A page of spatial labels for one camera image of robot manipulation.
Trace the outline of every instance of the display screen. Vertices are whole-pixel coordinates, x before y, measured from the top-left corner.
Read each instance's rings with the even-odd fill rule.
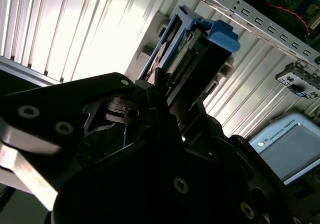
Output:
[[[320,138],[297,124],[260,155],[278,177],[286,181],[319,159]]]

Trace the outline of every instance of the universal robots logo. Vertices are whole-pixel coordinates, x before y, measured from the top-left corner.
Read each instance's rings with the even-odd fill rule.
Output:
[[[280,135],[282,132],[284,132],[288,127],[290,127],[293,123],[295,123],[295,120],[290,121],[287,125],[285,125],[281,130],[279,130],[277,133],[275,133],[272,137],[269,139],[265,139],[264,141],[267,142],[268,140],[273,140],[278,135]]]

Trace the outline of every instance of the red wire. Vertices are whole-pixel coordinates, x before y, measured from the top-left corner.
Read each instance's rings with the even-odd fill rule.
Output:
[[[289,12],[290,14],[296,16],[296,17],[297,17],[298,19],[300,19],[300,21],[304,24],[307,34],[310,33],[310,29],[309,29],[308,24],[307,24],[306,21],[304,21],[303,18],[302,18],[300,15],[298,15],[296,12],[293,12],[293,11],[291,11],[291,10],[289,10],[289,9],[285,9],[284,7],[277,6],[277,5],[268,5],[268,6],[271,6],[271,7],[274,7],[274,8],[276,8],[276,9]]]

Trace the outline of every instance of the screw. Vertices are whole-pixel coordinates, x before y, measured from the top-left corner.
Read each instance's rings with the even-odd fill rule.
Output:
[[[254,210],[252,210],[251,206],[249,206],[245,202],[241,202],[240,204],[242,212],[249,218],[249,219],[254,219]]]
[[[56,124],[55,131],[61,135],[69,135],[74,131],[74,128],[70,123],[61,121]]]
[[[189,191],[188,184],[182,178],[176,177],[173,180],[173,183],[174,183],[173,185],[174,185],[175,189],[177,189],[177,191],[179,191],[180,193],[186,194]]]
[[[218,122],[217,122],[216,119],[211,119],[211,121],[212,121],[214,124],[218,125]]]
[[[124,85],[129,85],[129,82],[127,80],[121,80],[121,83],[123,83]]]
[[[24,105],[18,109],[19,116],[25,119],[34,119],[40,115],[40,111],[31,105]]]
[[[295,216],[293,217],[293,220],[294,220],[295,224],[302,224],[302,222],[298,218],[296,218]]]
[[[241,139],[240,137],[238,138],[238,141],[242,144],[242,145],[244,145],[246,142],[243,140],[243,139]]]

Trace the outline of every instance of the blue plastic tab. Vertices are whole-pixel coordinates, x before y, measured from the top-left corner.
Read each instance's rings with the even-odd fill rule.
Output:
[[[174,25],[178,20],[181,20],[182,24],[159,63],[160,68],[166,69],[172,54],[179,46],[181,40],[184,37],[184,34],[186,33],[186,31],[191,30],[194,25],[202,26],[205,30],[207,30],[208,40],[228,50],[229,52],[235,53],[240,48],[238,35],[233,32],[234,28],[231,25],[223,22],[222,20],[213,21],[204,19],[186,6],[179,7],[176,15],[171,19],[166,31],[164,32],[155,50],[153,51],[144,70],[140,74],[139,79],[146,78],[147,73],[153,63],[153,60],[158,54],[159,49],[166,42],[168,35],[170,34],[172,28],[174,28]]]

